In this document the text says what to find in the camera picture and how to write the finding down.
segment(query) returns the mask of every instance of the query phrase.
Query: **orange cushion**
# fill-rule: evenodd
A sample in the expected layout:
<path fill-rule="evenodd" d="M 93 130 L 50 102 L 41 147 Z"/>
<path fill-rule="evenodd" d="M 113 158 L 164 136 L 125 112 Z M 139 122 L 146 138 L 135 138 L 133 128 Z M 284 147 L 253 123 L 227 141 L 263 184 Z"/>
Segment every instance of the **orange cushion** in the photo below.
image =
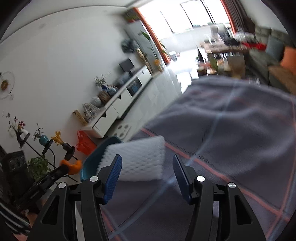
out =
<path fill-rule="evenodd" d="M 285 53 L 281 61 L 281 66 L 296 75 L 296 49 L 285 47 Z"/>

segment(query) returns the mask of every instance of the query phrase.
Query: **blue gripper pad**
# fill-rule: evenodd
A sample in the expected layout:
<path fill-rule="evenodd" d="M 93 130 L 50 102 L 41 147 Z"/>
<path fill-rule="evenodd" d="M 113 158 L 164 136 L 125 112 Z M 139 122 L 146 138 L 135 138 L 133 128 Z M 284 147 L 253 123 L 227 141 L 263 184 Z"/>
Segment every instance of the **blue gripper pad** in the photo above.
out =
<path fill-rule="evenodd" d="M 107 177 L 107 180 L 104 184 L 104 197 L 103 200 L 105 203 L 108 203 L 108 201 L 112 198 L 116 183 L 119 178 L 119 174 L 121 172 L 122 168 L 122 158 L 120 155 L 116 155 L 115 158 L 112 161 L 112 164 L 108 166 L 110 168 L 109 176 Z"/>

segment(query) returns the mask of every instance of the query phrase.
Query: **sofa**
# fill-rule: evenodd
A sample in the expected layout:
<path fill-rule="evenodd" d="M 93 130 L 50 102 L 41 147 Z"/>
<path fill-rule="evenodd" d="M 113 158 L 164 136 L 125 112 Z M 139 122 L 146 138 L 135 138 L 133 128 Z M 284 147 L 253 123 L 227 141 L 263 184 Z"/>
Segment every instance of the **sofa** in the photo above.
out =
<path fill-rule="evenodd" d="M 269 83 L 271 86 L 296 95 L 296 75 L 282 66 L 270 66 Z"/>
<path fill-rule="evenodd" d="M 269 37 L 274 37 L 275 39 L 282 42 L 285 46 L 295 47 L 292 40 L 289 38 L 288 34 L 282 33 L 277 30 L 272 30 L 270 28 L 255 27 L 255 36 L 258 42 L 267 44 Z M 249 51 L 249 65 L 258 71 L 266 80 L 266 84 L 272 85 L 269 79 L 269 66 L 279 66 L 280 59 L 275 59 L 273 56 L 269 55 L 265 51 L 260 51 L 257 49 L 251 49 Z"/>

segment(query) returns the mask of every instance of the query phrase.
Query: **white sponge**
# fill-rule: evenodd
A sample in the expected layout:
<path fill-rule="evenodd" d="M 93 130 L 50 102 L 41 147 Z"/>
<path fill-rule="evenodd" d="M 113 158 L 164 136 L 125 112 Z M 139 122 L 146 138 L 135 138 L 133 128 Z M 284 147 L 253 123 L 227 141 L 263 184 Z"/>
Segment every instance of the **white sponge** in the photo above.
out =
<path fill-rule="evenodd" d="M 162 136 L 108 146 L 98 166 L 97 174 L 102 167 L 112 163 L 116 154 L 122 157 L 119 181 L 161 179 L 165 158 L 165 140 Z"/>

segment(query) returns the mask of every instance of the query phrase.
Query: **white tv cabinet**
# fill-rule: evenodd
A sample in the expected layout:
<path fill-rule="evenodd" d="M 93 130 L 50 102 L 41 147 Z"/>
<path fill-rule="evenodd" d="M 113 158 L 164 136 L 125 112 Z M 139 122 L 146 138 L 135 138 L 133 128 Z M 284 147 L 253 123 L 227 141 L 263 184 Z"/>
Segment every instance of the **white tv cabinet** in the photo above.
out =
<path fill-rule="evenodd" d="M 139 79 L 142 86 L 137 90 L 137 92 L 131 96 L 127 87 Z M 88 135 L 103 138 L 107 133 L 108 129 L 111 127 L 113 122 L 121 118 L 128 107 L 131 105 L 133 100 L 142 92 L 143 88 L 152 79 L 151 74 L 148 71 L 147 66 L 142 67 L 134 76 L 122 86 L 114 96 L 105 104 L 104 107 L 100 108 L 100 113 L 88 123 L 86 126 L 81 128 L 82 131 L 86 132 Z"/>

